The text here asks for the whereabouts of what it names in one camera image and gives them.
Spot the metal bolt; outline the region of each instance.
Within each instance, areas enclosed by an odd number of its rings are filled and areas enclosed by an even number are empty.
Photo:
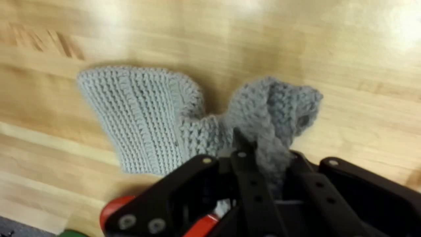
[[[204,165],[209,165],[209,164],[212,164],[212,160],[207,157],[207,159],[203,159],[202,162],[203,162]]]
[[[248,157],[248,153],[240,152],[240,153],[238,153],[238,157],[240,157],[240,159],[246,159],[246,157]]]
[[[134,227],[136,222],[137,222],[137,219],[134,215],[124,215],[119,220],[119,227],[121,231],[127,231],[127,230]]]
[[[148,224],[149,234],[158,235],[166,230],[166,222],[163,219],[153,219]]]
[[[340,166],[340,162],[337,160],[329,160],[330,166]]]

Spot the wood grain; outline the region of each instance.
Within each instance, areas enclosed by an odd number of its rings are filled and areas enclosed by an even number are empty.
[[[421,191],[419,0],[0,0],[0,215],[102,236],[98,214],[157,181],[119,170],[79,94],[92,65],[192,77],[209,112],[265,76],[324,94],[294,148]]]

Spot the black mechanical device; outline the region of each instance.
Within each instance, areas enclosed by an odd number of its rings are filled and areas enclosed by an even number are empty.
[[[300,155],[274,201],[242,143],[227,159],[198,156],[115,213],[108,237],[183,236],[227,201],[232,209],[209,237],[421,237],[421,195],[349,164],[319,166]]]

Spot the crocheted fabric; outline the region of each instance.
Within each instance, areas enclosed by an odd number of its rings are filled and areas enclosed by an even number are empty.
[[[219,151],[219,119],[204,118],[203,94],[183,74],[109,66],[83,72],[79,86],[127,173],[166,176]]]
[[[227,128],[240,128],[248,141],[258,144],[257,164],[275,197],[280,197],[286,170],[294,159],[292,140],[313,124],[321,99],[311,87],[275,78],[246,85],[232,98],[224,119]]]
[[[79,86],[127,173],[166,176],[198,155],[232,149],[238,128],[258,144],[271,189],[282,185],[290,145],[316,119],[321,94],[266,78],[234,94],[225,115],[207,116],[202,90],[163,69],[109,66],[79,76]]]

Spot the wooden floor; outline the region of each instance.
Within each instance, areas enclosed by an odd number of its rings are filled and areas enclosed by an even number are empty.
[[[295,149],[421,191],[420,0],[0,0],[0,19],[0,216],[102,236],[104,203],[155,181],[120,174],[77,89],[104,64],[183,72],[211,112],[262,76],[313,86]]]

